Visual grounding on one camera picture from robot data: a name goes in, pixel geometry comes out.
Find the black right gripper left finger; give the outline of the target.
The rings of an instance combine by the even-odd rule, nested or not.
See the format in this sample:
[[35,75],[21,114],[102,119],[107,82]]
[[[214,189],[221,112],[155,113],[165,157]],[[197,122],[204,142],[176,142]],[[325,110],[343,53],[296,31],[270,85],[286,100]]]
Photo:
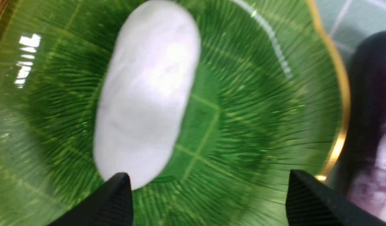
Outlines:
[[131,226],[134,207],[127,173],[116,173],[50,226]]

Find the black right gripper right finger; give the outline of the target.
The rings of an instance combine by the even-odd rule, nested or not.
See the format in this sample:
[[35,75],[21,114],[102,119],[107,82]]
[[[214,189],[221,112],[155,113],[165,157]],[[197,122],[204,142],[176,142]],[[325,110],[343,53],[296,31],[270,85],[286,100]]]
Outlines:
[[356,179],[354,201],[304,170],[289,172],[285,202],[289,226],[386,226],[386,172]]

